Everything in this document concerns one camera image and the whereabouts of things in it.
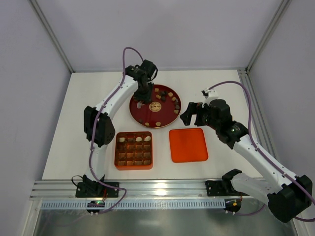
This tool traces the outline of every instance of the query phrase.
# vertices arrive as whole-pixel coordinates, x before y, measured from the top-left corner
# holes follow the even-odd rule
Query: cookie piece
[[[145,142],[148,142],[148,141],[150,141],[150,140],[151,140],[151,137],[150,137],[150,136],[147,136],[147,137],[144,138],[144,141],[145,141]]]

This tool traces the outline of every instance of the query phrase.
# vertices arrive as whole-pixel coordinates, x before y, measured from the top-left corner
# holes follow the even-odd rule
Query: robotic arm
[[[156,66],[144,60],[139,66],[129,66],[126,74],[113,89],[109,96],[95,107],[87,106],[84,110],[84,132],[87,139],[94,140],[92,156],[92,169],[95,176],[104,181],[104,161],[107,145],[115,137],[115,128],[112,119],[120,106],[132,94],[138,101],[138,108],[142,103],[151,102],[153,83],[151,81],[157,75]],[[248,177],[239,170],[232,170],[222,177],[222,185],[227,195],[243,192],[268,205],[271,212],[282,222],[288,222],[311,205],[311,200],[284,174],[290,176],[312,194],[312,181],[307,176],[298,177],[288,170],[274,157],[272,157],[259,143],[254,140],[254,147],[249,131],[241,123],[233,121],[230,107],[227,103],[218,99],[218,93],[214,89],[203,91],[206,97],[202,103],[190,102],[187,110],[180,115],[184,125],[190,125],[192,115],[196,115],[196,126],[209,126],[216,131],[220,141],[246,158],[266,179],[266,182]],[[262,151],[269,160],[262,157]],[[104,186],[93,181],[90,167],[83,176],[80,192],[83,197],[102,195]]]
[[[84,110],[84,132],[87,134],[87,139],[91,142],[95,118],[104,102],[107,100],[107,105],[102,109],[96,124],[93,143],[92,168],[98,179],[104,179],[104,157],[107,145],[115,137],[115,128],[112,123],[115,113],[132,95],[133,98],[138,101],[138,108],[141,108],[142,103],[150,103],[154,85],[151,81],[156,77],[157,72],[157,67],[148,60],[144,60],[140,66],[128,66],[126,68],[126,75],[122,77],[116,87],[111,91],[110,95],[95,107],[87,106]],[[87,182],[93,185],[91,180],[94,179],[94,177],[89,168],[85,176],[88,178]],[[94,186],[94,190],[91,189],[94,195],[98,195],[99,191],[96,185]]]
[[[248,129],[233,121],[230,107],[218,99],[218,93],[204,90],[202,103],[190,102],[180,118],[190,125],[191,116],[196,115],[196,126],[209,126],[216,131],[220,141],[247,159],[265,178],[266,182],[253,179],[239,170],[232,170],[222,177],[222,185],[228,194],[243,192],[268,205],[271,212],[282,222],[288,222],[311,205],[311,200],[292,181],[280,173],[257,151],[259,148],[270,161],[312,194],[312,181],[307,176],[298,177],[271,156],[256,140],[254,147]]]

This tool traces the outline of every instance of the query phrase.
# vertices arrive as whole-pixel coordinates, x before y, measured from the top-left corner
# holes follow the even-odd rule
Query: round plate
[[[157,98],[157,95],[161,95],[162,91],[167,91],[165,102]],[[177,114],[174,113],[176,104],[175,101],[172,101],[173,97],[178,99],[179,109]],[[164,85],[154,85],[151,100],[152,102],[149,104],[142,104],[140,109],[137,108],[137,101],[133,98],[130,100],[129,109],[131,115],[141,125],[148,128],[162,128],[172,123],[179,116],[182,104],[179,96],[173,89]]]

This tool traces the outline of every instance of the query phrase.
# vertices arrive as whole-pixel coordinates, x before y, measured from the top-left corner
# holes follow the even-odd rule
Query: white cable carrier
[[[80,210],[80,209],[108,209],[117,200],[105,200],[100,203],[102,207],[88,207],[91,200],[44,200],[41,210]],[[114,209],[215,209],[225,208],[224,199],[180,199],[180,200],[124,200]]]

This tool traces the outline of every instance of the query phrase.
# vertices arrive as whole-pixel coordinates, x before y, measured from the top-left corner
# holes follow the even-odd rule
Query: gray wall
[[[251,72],[278,157],[315,183],[315,1],[292,1]],[[315,207],[305,217],[315,216]]]
[[[0,1],[0,229],[20,233],[70,73],[27,0]]]
[[[75,71],[246,67],[280,1],[37,0]]]

